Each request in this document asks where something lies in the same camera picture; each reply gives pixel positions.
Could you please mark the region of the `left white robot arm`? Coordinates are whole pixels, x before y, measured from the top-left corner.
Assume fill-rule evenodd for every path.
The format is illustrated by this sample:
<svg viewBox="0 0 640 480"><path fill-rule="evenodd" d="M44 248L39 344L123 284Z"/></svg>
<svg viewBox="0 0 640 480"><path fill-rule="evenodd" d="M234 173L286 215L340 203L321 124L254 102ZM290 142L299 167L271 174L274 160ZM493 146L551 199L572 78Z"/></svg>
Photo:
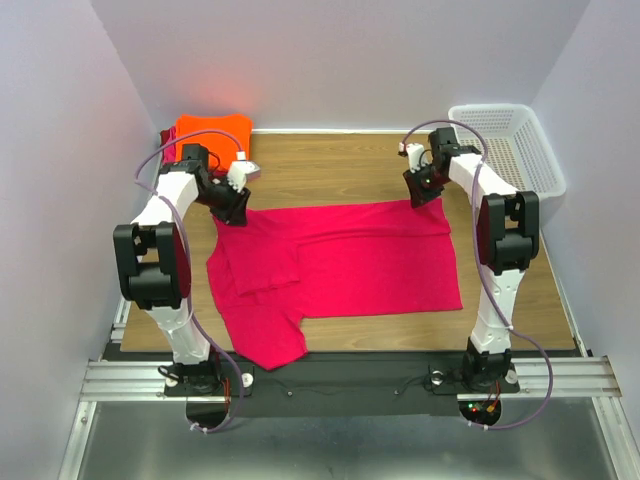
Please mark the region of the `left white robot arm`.
<svg viewBox="0 0 640 480"><path fill-rule="evenodd" d="M115 227L113 243L122 296L145 311L169 342L173 363L160 368L175 396L228 395L220 350L198 324L192 305L191 255L183 220L194 203L206 206L227 226L247 223L254 169L238 150L223 176L209 169L211 152L192 143L180 161L163 165L150 199L130 223Z"/></svg>

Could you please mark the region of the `crimson t shirt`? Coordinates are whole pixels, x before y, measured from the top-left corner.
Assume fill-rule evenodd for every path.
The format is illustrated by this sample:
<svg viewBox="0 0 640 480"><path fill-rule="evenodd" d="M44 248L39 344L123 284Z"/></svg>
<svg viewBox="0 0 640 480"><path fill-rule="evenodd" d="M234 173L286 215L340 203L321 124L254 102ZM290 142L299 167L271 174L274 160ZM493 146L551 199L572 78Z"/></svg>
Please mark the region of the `crimson t shirt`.
<svg viewBox="0 0 640 480"><path fill-rule="evenodd" d="M307 354L307 318L463 307L439 199L250 211L247 220L216 224L206 269L235 352L266 370Z"/></svg>

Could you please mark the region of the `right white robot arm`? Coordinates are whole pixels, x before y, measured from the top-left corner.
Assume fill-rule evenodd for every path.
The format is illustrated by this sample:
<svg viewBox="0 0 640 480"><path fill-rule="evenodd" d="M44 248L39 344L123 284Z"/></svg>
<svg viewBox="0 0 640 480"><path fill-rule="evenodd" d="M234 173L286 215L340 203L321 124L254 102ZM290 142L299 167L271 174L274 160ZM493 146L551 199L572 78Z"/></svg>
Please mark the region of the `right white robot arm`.
<svg viewBox="0 0 640 480"><path fill-rule="evenodd" d="M488 144L471 127L450 121L433 130L428 142L425 147L408 137L400 141L398 154L408 160L403 177L414 208L438 199L448 183L468 195L481 294L459 377L464 386L482 390L515 379L512 315L520 283L539 253L539 197L509 184L487 164Z"/></svg>

